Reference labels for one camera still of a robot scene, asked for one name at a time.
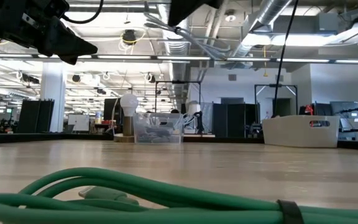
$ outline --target pillar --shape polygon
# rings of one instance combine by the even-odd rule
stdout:
[[[65,113],[65,93],[67,76],[64,72],[64,64],[44,63],[41,80],[41,100],[54,100],[51,132],[63,131],[63,117]]]

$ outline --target black frame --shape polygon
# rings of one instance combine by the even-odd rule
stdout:
[[[256,84],[254,85],[254,97],[255,97],[255,117],[256,121],[260,124],[260,117],[258,113],[258,100],[257,100],[257,88],[258,86],[264,86],[264,87],[270,87],[270,88],[276,88],[276,84]],[[278,85],[279,88],[281,87],[293,87],[295,89],[295,106],[296,106],[296,115],[298,115],[298,86],[297,85]]]
[[[159,83],[172,83],[172,84],[188,84],[188,83],[197,83],[198,88],[198,103],[201,104],[201,82],[200,81],[179,81],[179,80],[173,80],[173,81],[155,81],[155,99],[154,99],[154,113],[157,112],[157,89]]]

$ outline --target box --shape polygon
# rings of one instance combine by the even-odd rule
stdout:
[[[137,113],[134,116],[135,143],[181,144],[182,114]]]
[[[337,147],[338,116],[285,116],[262,121],[265,144],[290,147]]]

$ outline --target green hose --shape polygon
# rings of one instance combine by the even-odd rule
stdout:
[[[45,186],[56,181],[40,193]],[[164,205],[152,209],[122,195],[60,201],[54,196],[82,186],[116,189]],[[306,224],[358,224],[358,210],[300,206]],[[10,224],[274,224],[283,223],[277,203],[180,187],[97,168],[62,170],[18,194],[0,194],[0,222]]]

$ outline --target wall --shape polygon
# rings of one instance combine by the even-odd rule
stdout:
[[[208,69],[205,78],[201,84],[201,101],[208,103],[221,103],[221,98],[236,97],[244,98],[245,103],[255,103],[254,85],[255,84],[272,84],[275,83],[275,76],[278,69],[267,69],[267,77],[264,76],[265,70],[254,71],[251,69],[233,69],[225,70],[221,68]],[[236,74],[237,81],[231,82],[228,79],[229,74]],[[285,70],[282,71],[284,82],[282,84],[291,84],[291,75]],[[191,69],[191,78],[196,80],[198,68]],[[193,86],[190,88],[190,99],[198,101],[198,90]],[[291,98],[291,107],[295,114],[295,97],[286,88],[280,88],[278,91],[279,98]],[[266,87],[259,95],[260,117],[264,119],[273,113],[272,99],[274,98],[274,88]]]
[[[358,102],[358,65],[312,65],[311,80],[313,102]]]
[[[293,85],[298,86],[299,106],[309,105],[312,103],[311,91],[311,65],[304,65],[291,74]]]

